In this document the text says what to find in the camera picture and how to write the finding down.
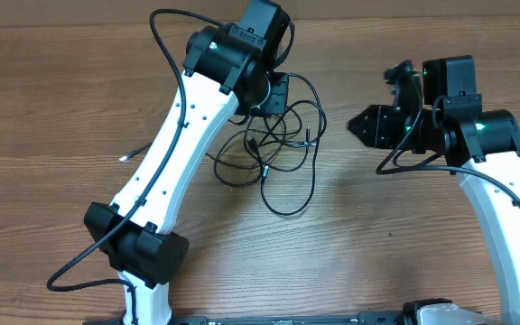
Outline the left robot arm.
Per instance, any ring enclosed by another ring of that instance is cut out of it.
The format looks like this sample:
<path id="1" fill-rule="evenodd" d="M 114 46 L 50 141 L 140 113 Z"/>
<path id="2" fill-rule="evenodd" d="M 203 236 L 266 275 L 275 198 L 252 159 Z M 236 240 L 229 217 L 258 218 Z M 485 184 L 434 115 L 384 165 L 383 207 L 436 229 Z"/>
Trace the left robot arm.
<path id="1" fill-rule="evenodd" d="M 125 288 L 118 324 L 167 324 L 169 283 L 189 241 L 173 233 L 182 198 L 219 130 L 234 115 L 269 117 L 286 107 L 288 78 L 276 71 L 290 16 L 253 1 L 239 23 L 214 23 L 186 47 L 178 92 L 162 128 L 125 187 L 90 204 L 84 224 Z"/>

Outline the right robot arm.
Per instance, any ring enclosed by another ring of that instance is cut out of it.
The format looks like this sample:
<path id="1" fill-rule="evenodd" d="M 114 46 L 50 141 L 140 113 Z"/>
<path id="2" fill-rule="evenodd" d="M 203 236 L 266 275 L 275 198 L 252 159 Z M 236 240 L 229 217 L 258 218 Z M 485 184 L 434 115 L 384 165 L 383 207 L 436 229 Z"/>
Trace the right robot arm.
<path id="1" fill-rule="evenodd" d="M 456 176 L 474 209 L 499 290 L 501 315 L 461 309 L 448 299 L 404 304 L 399 324 L 520 324 L 520 127 L 507 110 L 486 111 L 469 55 L 405 60 L 384 72 L 390 106 L 371 105 L 348 130 L 385 149 L 379 175 L 441 169 Z M 442 166 L 435 160 L 444 158 Z"/>

